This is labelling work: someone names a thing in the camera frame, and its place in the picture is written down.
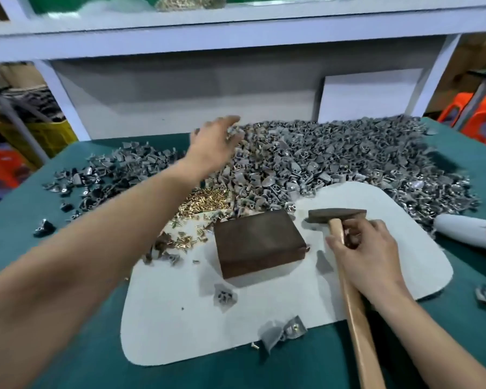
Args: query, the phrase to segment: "person's left hand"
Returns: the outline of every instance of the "person's left hand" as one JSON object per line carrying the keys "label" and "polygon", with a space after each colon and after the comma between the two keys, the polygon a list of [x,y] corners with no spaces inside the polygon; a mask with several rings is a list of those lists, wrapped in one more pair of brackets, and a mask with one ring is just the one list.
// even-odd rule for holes
{"label": "person's left hand", "polygon": [[227,139],[227,129],[239,119],[239,116],[218,117],[191,133],[191,145],[185,159],[200,169],[202,177],[221,169],[234,155],[243,136],[233,135]]}

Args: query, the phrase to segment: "white work surface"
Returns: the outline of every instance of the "white work surface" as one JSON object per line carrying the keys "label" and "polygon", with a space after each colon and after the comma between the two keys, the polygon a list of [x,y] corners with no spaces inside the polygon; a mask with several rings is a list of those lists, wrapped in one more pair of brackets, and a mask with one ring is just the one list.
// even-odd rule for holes
{"label": "white work surface", "polygon": [[[131,275],[121,322],[126,358],[142,366],[163,365],[219,352],[259,340],[273,322],[299,315],[307,328],[344,320],[334,256],[324,243],[327,226],[307,224],[309,209],[367,209],[368,219],[382,219],[398,242],[403,277],[415,299],[445,287],[453,270],[441,248],[381,189],[347,182],[324,187],[315,198],[297,203],[295,225],[311,246],[302,261],[227,281],[221,277],[214,235],[197,243],[183,261],[139,261]],[[178,231],[196,235],[187,221]],[[238,301],[221,307],[214,300],[217,284],[231,288]]]}

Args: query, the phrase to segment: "hammer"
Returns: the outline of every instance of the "hammer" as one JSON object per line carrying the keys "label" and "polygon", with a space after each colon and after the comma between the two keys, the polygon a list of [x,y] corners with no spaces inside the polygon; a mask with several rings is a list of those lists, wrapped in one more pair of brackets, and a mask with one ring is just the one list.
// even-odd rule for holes
{"label": "hammer", "polygon": [[[362,209],[317,209],[309,210],[307,222],[327,223],[331,234],[346,243],[342,221],[350,218],[365,218],[367,210]],[[346,307],[347,324],[355,350],[356,365],[362,389],[385,389],[382,370],[371,335],[369,322],[365,316],[364,304],[360,292],[351,284],[342,263],[337,262],[338,279]]]}

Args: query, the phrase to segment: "yellow basket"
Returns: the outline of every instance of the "yellow basket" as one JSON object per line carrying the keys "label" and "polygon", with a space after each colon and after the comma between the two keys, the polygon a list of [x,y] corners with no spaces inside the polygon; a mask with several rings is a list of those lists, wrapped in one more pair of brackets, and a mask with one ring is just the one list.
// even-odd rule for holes
{"label": "yellow basket", "polygon": [[[78,140],[67,120],[60,123],[28,123],[26,126],[50,158]],[[0,122],[0,134],[28,161],[37,167],[43,165],[14,125]]]}

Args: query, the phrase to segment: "white board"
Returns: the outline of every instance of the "white board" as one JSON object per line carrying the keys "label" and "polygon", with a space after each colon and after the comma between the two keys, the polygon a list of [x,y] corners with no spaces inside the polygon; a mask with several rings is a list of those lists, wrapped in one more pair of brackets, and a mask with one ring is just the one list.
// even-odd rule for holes
{"label": "white board", "polygon": [[318,122],[405,113],[422,71],[413,68],[326,76]]}
{"label": "white board", "polygon": [[[302,261],[224,281],[212,233],[207,243],[182,253],[184,260],[175,267],[167,261],[151,266],[139,261],[121,323],[127,359],[152,366],[219,352],[257,341],[272,322],[285,323],[295,315],[307,328],[344,320],[334,256],[324,243],[328,228],[303,222],[309,209],[326,207],[367,209],[369,219],[385,221],[398,242],[403,277],[415,299],[451,280],[453,270],[441,248],[381,189],[357,182],[328,186],[315,198],[297,202],[295,225],[311,246]],[[195,235],[197,224],[189,220],[165,230],[174,236],[178,231]],[[237,303],[220,308],[214,301],[216,284],[233,289]]]}

